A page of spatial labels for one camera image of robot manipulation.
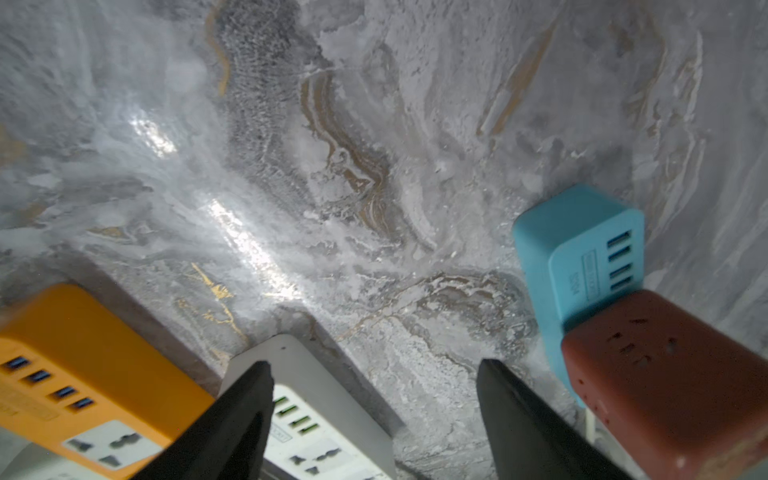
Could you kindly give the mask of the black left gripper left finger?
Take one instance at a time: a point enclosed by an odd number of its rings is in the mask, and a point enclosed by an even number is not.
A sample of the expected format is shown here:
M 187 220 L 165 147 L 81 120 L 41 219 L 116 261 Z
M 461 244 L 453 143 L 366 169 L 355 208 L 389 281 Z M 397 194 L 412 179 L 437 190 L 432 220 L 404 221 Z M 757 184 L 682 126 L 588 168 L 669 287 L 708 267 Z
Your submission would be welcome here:
M 254 363 L 134 477 L 258 479 L 274 412 L 273 391 L 269 363 Z

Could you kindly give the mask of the brown cube adapter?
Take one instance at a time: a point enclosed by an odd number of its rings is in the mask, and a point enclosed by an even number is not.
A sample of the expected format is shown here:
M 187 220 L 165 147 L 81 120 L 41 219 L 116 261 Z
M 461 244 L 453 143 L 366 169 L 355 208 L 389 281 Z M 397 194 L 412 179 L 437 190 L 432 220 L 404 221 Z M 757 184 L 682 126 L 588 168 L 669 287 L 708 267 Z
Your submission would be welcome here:
M 576 394 L 651 479 L 735 479 L 767 457 L 767 361 L 660 295 L 568 332 Z

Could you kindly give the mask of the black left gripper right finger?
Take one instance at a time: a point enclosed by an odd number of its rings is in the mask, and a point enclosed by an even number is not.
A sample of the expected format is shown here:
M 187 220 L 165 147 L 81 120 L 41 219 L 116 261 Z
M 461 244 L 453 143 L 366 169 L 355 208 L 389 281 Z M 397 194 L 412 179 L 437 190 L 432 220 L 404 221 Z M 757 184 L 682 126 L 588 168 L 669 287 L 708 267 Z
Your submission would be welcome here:
M 476 390 L 501 479 L 626 479 L 508 367 L 481 361 Z

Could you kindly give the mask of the white power strip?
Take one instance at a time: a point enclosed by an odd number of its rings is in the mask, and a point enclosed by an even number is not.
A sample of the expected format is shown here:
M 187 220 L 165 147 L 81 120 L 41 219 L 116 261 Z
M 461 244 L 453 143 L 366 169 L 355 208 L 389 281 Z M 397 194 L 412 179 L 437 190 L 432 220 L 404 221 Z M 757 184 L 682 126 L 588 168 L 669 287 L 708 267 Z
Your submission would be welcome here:
M 225 392 L 258 361 L 274 379 L 265 459 L 295 479 L 394 479 L 392 438 L 295 337 L 277 335 L 233 357 Z

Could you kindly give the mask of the teal power strip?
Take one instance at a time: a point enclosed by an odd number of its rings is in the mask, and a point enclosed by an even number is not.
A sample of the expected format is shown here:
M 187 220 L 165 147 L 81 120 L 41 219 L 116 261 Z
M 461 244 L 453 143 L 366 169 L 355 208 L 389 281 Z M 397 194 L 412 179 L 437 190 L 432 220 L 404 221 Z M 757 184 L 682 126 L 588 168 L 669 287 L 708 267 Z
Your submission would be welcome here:
M 561 343 L 592 315 L 642 288 L 644 213 L 577 184 L 520 215 L 512 234 L 546 358 L 576 396 Z

